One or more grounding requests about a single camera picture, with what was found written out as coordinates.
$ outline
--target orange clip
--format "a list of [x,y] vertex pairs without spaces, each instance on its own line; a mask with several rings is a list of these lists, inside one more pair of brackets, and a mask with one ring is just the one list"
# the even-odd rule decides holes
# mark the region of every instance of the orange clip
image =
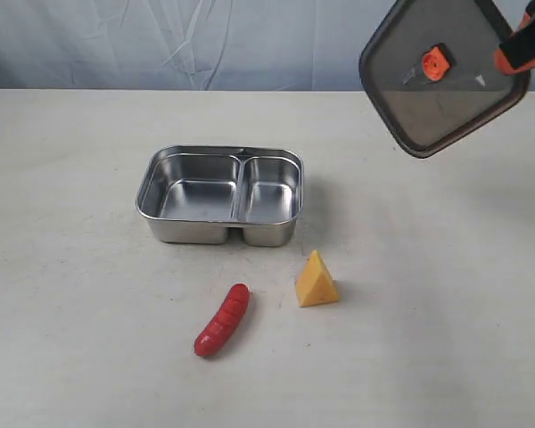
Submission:
[[424,75],[432,82],[439,82],[449,69],[449,61],[438,46],[433,47],[422,57]]

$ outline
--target toy sausage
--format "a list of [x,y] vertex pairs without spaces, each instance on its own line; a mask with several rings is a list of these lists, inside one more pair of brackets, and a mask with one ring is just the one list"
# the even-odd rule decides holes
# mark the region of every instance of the toy sausage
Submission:
[[245,284],[233,285],[216,315],[194,342],[194,353],[208,357],[218,352],[230,339],[242,321],[250,301],[250,289]]

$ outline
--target yellow cheese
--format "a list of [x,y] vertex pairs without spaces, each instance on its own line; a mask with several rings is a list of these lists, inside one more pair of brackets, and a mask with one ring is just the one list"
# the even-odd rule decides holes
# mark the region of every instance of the yellow cheese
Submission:
[[313,251],[295,285],[300,308],[339,301],[329,269],[321,259],[319,251]]

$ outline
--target metal container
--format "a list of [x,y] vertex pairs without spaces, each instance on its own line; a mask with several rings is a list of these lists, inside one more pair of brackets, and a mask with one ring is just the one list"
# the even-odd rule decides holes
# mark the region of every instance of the metal container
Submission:
[[286,150],[176,145],[152,156],[136,208],[165,243],[278,247],[303,208],[303,162]]

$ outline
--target table surface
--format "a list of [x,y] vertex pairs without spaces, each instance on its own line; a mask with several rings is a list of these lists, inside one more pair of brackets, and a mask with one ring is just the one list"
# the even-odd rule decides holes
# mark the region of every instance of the table surface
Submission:
[[[154,239],[171,144],[298,153],[292,241]],[[342,301],[299,309],[314,249]],[[535,94],[417,160],[362,93],[0,91],[0,426],[535,427]]]

